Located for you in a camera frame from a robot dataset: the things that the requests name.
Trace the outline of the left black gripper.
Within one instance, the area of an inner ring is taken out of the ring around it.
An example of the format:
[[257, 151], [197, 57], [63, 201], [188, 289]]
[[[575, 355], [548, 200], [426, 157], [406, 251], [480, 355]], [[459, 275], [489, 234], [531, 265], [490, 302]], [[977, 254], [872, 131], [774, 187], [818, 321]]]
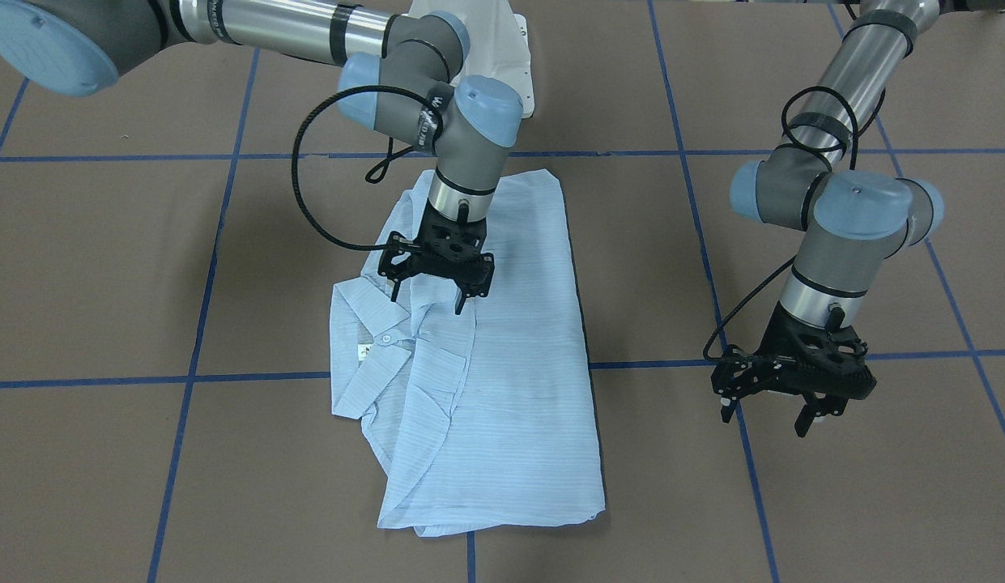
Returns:
[[747, 395], [765, 390], [802, 395], [805, 405], [794, 431], [805, 438], [816, 420], [840, 416], [849, 399], [868, 398], [877, 384], [866, 363], [868, 346], [845, 319], [844, 309], [834, 304], [825, 323], [813, 327], [777, 304], [757, 350], [728, 346], [713, 370], [721, 421], [730, 423], [738, 400]]

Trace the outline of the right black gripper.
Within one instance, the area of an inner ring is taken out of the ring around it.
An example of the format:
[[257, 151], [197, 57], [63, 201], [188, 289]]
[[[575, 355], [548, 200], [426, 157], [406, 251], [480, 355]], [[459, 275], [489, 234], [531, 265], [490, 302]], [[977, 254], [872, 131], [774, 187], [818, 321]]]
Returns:
[[495, 258], [481, 251], [486, 236], [486, 220], [458, 223], [426, 206], [413, 240], [396, 230], [389, 233], [377, 273], [391, 283], [394, 303], [402, 282], [410, 277], [431, 275], [454, 281], [458, 288], [454, 313], [461, 315], [469, 299], [490, 294]]

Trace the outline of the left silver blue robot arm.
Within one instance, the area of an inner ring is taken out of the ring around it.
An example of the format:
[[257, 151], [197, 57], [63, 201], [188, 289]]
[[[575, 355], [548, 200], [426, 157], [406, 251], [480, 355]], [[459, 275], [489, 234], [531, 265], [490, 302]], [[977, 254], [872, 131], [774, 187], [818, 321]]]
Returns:
[[794, 430], [805, 436], [875, 388], [855, 318], [884, 261], [927, 240], [945, 203], [927, 181], [858, 170], [858, 144], [895, 69], [944, 11], [940, 1], [862, 1], [820, 81], [784, 104], [772, 154], [733, 177], [735, 213], [798, 230], [803, 242], [777, 269], [788, 278], [757, 350], [703, 353], [724, 422], [747, 396], [797, 395]]

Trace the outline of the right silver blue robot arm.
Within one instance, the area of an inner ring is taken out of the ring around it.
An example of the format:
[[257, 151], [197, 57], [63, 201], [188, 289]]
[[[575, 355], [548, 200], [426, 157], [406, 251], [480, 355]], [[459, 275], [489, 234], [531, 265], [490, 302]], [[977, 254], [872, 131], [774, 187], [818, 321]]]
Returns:
[[[111, 87], [174, 45], [239, 45], [335, 67], [335, 92], [303, 118], [292, 140], [292, 196], [311, 228], [344, 249], [377, 252], [394, 289], [417, 275], [453, 282], [455, 311], [490, 292], [495, 258], [484, 245], [488, 210], [523, 121], [505, 81], [466, 72], [471, 33], [448, 11], [404, 15], [340, 1], [0, 1], [0, 56], [64, 96]], [[413, 235], [361, 245], [333, 236], [300, 185], [310, 126], [339, 112], [363, 128], [434, 156]]]

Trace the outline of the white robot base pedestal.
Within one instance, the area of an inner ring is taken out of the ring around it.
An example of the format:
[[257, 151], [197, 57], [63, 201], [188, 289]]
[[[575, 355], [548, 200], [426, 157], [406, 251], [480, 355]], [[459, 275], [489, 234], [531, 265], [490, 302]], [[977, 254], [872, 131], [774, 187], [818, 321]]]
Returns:
[[523, 118], [531, 118], [535, 100], [525, 16], [513, 12], [509, 1], [413, 1], [405, 16], [420, 18], [435, 11], [457, 16], [471, 40], [462, 71], [451, 85], [468, 76], [497, 79], [516, 90]]

